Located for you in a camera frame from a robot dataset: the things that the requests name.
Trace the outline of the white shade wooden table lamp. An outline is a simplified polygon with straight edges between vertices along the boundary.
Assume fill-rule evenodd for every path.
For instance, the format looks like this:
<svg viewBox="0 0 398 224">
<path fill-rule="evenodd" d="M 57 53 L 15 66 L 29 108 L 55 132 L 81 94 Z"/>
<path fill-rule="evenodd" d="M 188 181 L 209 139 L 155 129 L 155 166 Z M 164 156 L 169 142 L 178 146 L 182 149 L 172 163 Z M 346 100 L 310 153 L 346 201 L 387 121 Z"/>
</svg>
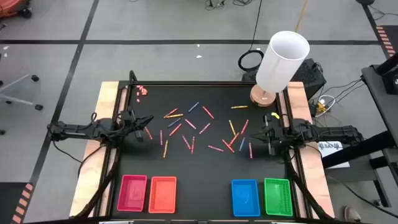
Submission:
<svg viewBox="0 0 398 224">
<path fill-rule="evenodd" d="M 310 44 L 293 31 L 275 33 L 267 46 L 252 87 L 252 102 L 260 107 L 273 104 L 276 94 L 283 91 L 310 52 Z"/>
</svg>

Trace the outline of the orange plastic bin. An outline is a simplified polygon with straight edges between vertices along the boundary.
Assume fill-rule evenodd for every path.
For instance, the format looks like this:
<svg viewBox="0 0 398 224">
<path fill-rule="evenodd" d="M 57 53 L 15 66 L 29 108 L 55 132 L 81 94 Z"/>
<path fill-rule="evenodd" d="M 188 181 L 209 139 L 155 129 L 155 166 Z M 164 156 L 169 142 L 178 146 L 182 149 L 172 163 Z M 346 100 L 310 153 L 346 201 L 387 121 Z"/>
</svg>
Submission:
<svg viewBox="0 0 398 224">
<path fill-rule="evenodd" d="M 158 176 L 151 178 L 149 213 L 174 213 L 176 204 L 177 178 Z"/>
</svg>

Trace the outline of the pink plastic bin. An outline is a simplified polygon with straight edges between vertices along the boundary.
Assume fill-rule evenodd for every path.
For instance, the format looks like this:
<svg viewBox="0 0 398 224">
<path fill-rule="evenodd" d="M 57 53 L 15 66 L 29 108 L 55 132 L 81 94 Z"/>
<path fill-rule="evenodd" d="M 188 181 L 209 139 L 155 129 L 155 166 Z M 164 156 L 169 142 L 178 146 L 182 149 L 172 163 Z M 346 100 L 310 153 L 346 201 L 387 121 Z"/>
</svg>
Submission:
<svg viewBox="0 0 398 224">
<path fill-rule="evenodd" d="M 146 187 L 146 175 L 124 175 L 121 181 L 117 210 L 122 212 L 143 211 Z"/>
</svg>

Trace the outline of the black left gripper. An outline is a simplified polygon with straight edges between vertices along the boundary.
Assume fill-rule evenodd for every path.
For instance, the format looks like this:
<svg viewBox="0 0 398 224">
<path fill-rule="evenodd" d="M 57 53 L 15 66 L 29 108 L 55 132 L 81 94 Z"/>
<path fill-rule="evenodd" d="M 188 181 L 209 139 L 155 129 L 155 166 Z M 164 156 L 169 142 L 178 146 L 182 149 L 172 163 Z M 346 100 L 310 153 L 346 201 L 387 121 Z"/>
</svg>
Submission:
<svg viewBox="0 0 398 224">
<path fill-rule="evenodd" d="M 123 122 L 122 137 L 125 139 L 133 134 L 138 142 L 144 142 L 142 137 L 143 129 L 153 120 L 154 116 L 146 116 L 139 118 L 131 107 L 127 107 L 121 112 L 121 121 Z"/>
</svg>

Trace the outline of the black computer case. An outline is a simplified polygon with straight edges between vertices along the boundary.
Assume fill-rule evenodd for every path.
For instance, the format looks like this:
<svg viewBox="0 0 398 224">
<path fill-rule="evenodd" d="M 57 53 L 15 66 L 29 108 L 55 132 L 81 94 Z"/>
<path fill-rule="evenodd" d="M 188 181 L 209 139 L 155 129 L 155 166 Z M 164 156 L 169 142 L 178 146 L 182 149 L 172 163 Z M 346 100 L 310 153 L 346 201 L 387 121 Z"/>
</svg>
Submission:
<svg viewBox="0 0 398 224">
<path fill-rule="evenodd" d="M 242 76 L 243 82 L 255 82 L 256 74 L 258 71 L 257 67 L 245 68 L 241 65 L 242 56 L 238 60 L 238 67 L 245 71 Z M 295 74 L 289 80 L 289 82 L 301 82 L 304 86 L 304 90 L 309 100 L 321 87 L 326 84 L 326 80 L 323 76 L 323 69 L 319 63 L 315 63 L 312 58 L 305 59 L 301 66 L 297 69 Z"/>
</svg>

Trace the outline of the white printed paper sheet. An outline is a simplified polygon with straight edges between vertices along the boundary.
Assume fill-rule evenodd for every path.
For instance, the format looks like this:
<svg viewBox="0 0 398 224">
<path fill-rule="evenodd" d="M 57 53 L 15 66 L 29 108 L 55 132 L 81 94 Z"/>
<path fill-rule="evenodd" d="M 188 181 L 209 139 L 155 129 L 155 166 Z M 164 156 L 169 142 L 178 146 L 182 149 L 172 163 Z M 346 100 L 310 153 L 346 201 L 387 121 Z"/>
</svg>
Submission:
<svg viewBox="0 0 398 224">
<path fill-rule="evenodd" d="M 321 152 L 322 157 L 329 156 L 335 152 L 338 152 L 343 149 L 343 145 L 339 141 L 320 141 L 318 143 L 318 149 Z M 350 167 L 349 162 L 344 162 L 335 166 L 332 166 L 331 169 L 340 169 L 340 168 L 348 168 Z"/>
</svg>

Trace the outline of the green plastic bin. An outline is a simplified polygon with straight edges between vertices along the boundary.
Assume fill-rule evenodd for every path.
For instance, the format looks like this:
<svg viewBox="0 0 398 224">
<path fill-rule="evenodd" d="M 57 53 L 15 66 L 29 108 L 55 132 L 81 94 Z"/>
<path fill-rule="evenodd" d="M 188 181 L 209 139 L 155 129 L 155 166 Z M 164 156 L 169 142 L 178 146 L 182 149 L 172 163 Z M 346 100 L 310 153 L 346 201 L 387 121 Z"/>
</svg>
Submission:
<svg viewBox="0 0 398 224">
<path fill-rule="evenodd" d="M 293 205 L 288 179 L 264 179 L 265 211 L 268 215 L 292 217 Z"/>
</svg>

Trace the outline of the light wooden side board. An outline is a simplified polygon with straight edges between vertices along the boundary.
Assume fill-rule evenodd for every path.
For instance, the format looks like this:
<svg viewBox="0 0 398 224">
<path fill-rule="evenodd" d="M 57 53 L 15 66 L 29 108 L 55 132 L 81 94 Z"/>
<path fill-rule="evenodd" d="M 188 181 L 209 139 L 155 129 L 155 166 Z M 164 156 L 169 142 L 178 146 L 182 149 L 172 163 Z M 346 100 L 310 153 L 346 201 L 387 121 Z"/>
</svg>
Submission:
<svg viewBox="0 0 398 224">
<path fill-rule="evenodd" d="M 290 82 L 287 86 L 287 94 L 289 96 L 292 117 L 311 121 L 312 118 L 303 83 Z M 293 157 L 292 165 L 296 172 L 298 171 L 298 159 L 301 159 L 303 178 L 309 192 L 322 209 L 334 218 L 335 213 L 323 170 L 322 157 L 320 152 L 318 152 L 318 144 L 316 142 L 307 143 L 298 153 L 290 151 L 290 155 Z"/>
<path fill-rule="evenodd" d="M 126 99 L 126 90 L 118 94 L 118 82 L 103 82 L 96 102 L 95 112 L 98 118 L 110 118 L 115 111 L 119 112 L 124 106 L 118 106 L 119 101 Z M 116 150 L 100 148 L 97 141 L 89 140 L 83 157 L 87 161 L 79 171 L 78 181 L 73 197 L 70 216 L 75 216 L 83 210 L 85 205 L 94 196 L 100 182 L 110 172 L 114 164 Z"/>
</svg>

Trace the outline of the person's shoe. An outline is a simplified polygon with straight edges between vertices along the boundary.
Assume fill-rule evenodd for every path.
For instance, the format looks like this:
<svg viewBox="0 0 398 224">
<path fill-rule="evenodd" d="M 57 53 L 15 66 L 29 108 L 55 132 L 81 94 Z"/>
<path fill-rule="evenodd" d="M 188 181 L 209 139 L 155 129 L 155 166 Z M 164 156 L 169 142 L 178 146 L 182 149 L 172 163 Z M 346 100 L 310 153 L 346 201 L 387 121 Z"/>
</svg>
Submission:
<svg viewBox="0 0 398 224">
<path fill-rule="evenodd" d="M 361 223 L 361 216 L 355 208 L 346 206 L 343 213 L 347 222 Z"/>
</svg>

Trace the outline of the orange wheeled base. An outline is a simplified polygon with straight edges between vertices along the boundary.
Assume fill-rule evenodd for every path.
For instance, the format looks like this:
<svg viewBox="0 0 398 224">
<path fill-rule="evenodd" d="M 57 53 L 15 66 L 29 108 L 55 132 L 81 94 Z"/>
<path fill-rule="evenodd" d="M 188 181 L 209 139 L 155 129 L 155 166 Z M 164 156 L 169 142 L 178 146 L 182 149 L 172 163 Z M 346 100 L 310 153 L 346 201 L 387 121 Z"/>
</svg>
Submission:
<svg viewBox="0 0 398 224">
<path fill-rule="evenodd" d="M 31 18 L 30 0 L 0 0 L 0 18 L 12 16 Z"/>
</svg>

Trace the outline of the grey office chair base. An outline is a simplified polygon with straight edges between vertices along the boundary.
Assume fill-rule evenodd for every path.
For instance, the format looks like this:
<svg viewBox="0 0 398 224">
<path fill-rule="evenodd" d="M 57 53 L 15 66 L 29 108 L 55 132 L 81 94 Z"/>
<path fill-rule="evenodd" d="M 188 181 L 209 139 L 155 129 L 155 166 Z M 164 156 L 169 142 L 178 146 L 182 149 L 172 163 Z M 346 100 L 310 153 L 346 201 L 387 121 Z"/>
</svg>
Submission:
<svg viewBox="0 0 398 224">
<path fill-rule="evenodd" d="M 41 111 L 44 108 L 43 105 L 35 104 L 31 101 L 26 101 L 26 100 L 22 100 L 20 98 L 15 98 L 15 97 L 3 94 L 3 92 L 6 91 L 8 88 L 20 83 L 21 81 L 23 81 L 27 78 L 30 78 L 33 82 L 38 82 L 40 80 L 40 78 L 37 75 L 29 75 L 29 74 L 24 75 L 23 77 L 20 77 L 19 79 L 14 80 L 13 82 L 8 83 L 7 85 L 4 85 L 4 82 L 2 80 L 0 80 L 0 99 L 5 99 L 6 104 L 9 104 L 9 105 L 12 103 L 22 103 L 24 105 L 34 106 L 34 108 L 37 111 Z"/>
</svg>

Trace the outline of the blue plastic bin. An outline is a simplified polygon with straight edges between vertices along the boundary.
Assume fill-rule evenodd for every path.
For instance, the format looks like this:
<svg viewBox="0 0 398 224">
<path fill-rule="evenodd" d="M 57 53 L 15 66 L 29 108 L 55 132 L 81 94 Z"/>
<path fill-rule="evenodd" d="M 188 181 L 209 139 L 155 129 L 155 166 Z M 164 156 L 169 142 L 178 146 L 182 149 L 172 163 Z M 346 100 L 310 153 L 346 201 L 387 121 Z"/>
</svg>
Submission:
<svg viewBox="0 0 398 224">
<path fill-rule="evenodd" d="M 235 217 L 260 217 L 257 181 L 233 179 L 231 181 L 233 215 Z"/>
</svg>

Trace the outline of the black neighbouring workstation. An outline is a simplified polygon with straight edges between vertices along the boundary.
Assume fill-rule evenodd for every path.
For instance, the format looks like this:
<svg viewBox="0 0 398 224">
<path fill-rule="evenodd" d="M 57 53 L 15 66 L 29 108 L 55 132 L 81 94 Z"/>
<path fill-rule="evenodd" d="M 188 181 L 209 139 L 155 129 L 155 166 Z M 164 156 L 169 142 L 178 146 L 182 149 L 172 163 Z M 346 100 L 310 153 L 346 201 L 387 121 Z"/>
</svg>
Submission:
<svg viewBox="0 0 398 224">
<path fill-rule="evenodd" d="M 390 207 L 381 179 L 376 170 L 389 168 L 398 186 L 398 54 L 380 65 L 361 70 L 387 130 L 355 146 L 349 146 L 322 159 L 326 173 L 343 182 L 372 181 L 379 200 L 374 204 Z"/>
</svg>

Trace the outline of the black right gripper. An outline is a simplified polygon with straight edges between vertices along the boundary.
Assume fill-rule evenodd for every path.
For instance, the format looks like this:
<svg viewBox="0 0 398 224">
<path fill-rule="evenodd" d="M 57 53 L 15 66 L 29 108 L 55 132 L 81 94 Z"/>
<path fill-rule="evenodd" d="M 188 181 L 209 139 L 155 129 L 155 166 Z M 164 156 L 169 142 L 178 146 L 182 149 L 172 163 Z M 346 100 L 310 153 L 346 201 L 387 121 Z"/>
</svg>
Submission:
<svg viewBox="0 0 398 224">
<path fill-rule="evenodd" d="M 271 156 L 283 156 L 291 149 L 290 143 L 285 135 L 285 128 L 280 124 L 280 121 L 271 114 L 264 115 L 264 123 L 265 126 L 263 130 L 265 132 L 252 133 L 250 137 L 265 141 Z"/>
</svg>

